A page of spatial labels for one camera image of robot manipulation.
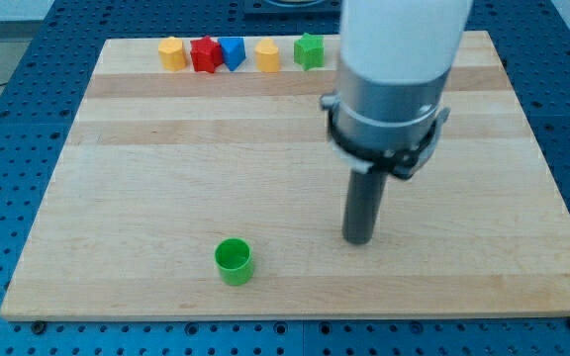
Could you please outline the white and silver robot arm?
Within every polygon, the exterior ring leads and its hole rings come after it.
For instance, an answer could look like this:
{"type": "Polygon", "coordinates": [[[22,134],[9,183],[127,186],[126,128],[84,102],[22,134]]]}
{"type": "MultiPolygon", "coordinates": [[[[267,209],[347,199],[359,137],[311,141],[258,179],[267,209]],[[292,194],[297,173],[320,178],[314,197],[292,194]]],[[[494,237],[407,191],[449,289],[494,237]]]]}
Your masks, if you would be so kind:
{"type": "Polygon", "coordinates": [[[359,180],[410,179],[449,115],[439,103],[471,0],[347,0],[336,84],[321,103],[334,150],[359,180]]]}

